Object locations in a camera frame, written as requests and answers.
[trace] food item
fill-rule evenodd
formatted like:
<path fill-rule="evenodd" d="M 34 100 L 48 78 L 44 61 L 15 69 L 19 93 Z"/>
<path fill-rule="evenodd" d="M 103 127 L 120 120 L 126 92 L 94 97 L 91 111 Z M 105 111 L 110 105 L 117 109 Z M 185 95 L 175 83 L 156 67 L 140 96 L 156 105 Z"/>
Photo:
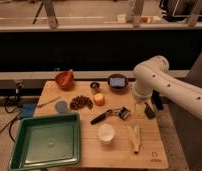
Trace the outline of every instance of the food item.
<path fill-rule="evenodd" d="M 129 134 L 129 139 L 132 142 L 134 146 L 134 153 L 138 154 L 140 146 L 141 146 L 141 137 L 140 137 L 140 127 L 139 125 L 135 125 L 134 128 L 131 126 L 127 126 L 128 134 Z"/>
<path fill-rule="evenodd" d="M 89 109 L 93 108 L 93 103 L 89 97 L 86 96 L 77 96 L 72 99 L 70 103 L 70 109 L 71 110 L 78 110 L 80 108 L 83 108 L 87 106 Z"/>
<path fill-rule="evenodd" d="M 121 78 L 121 77 L 110 78 L 109 83 L 112 87 L 122 88 L 122 87 L 125 87 L 125 78 Z"/>
<path fill-rule="evenodd" d="M 102 106 L 105 103 L 105 98 L 104 98 L 104 95 L 102 93 L 95 94 L 93 99 L 94 99 L 94 103 L 97 106 Z"/>

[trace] orange bowl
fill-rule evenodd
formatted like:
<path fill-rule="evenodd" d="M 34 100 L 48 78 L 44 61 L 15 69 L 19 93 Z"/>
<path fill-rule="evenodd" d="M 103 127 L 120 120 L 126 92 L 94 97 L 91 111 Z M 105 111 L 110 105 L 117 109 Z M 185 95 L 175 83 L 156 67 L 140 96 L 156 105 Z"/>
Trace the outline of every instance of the orange bowl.
<path fill-rule="evenodd" d="M 73 71 L 64 71 L 56 75 L 55 82 L 62 89 L 68 89 L 74 84 L 74 75 Z"/>

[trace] green tray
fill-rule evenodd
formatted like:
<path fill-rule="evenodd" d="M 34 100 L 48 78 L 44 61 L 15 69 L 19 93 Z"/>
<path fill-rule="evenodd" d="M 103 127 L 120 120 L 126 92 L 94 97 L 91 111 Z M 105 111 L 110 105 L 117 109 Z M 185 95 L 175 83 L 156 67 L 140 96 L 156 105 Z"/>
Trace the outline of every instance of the green tray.
<path fill-rule="evenodd" d="M 10 171 L 73 165 L 80 158 L 77 113 L 23 119 L 9 163 Z"/>

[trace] small cup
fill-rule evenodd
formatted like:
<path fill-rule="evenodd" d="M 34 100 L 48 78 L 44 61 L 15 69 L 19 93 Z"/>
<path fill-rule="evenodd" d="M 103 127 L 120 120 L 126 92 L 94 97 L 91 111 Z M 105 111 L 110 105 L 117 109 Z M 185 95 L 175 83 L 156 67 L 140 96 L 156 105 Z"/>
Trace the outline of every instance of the small cup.
<path fill-rule="evenodd" d="M 90 84 L 90 88 L 91 88 L 92 94 L 97 94 L 100 92 L 100 84 L 98 82 L 92 82 Z"/>
<path fill-rule="evenodd" d="M 102 124 L 98 129 L 98 138 L 103 144 L 110 144 L 115 136 L 114 127 L 110 124 Z"/>

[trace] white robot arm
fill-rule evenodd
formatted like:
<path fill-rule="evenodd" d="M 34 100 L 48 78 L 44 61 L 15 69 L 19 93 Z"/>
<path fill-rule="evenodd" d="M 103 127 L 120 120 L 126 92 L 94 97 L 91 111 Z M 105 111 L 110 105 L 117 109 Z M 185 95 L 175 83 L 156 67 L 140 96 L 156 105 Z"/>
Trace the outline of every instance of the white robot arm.
<path fill-rule="evenodd" d="M 202 88 L 169 76 L 168 70 L 169 63 L 163 56 L 155 56 L 136 65 L 136 81 L 133 84 L 135 99 L 147 100 L 154 89 L 202 120 Z"/>

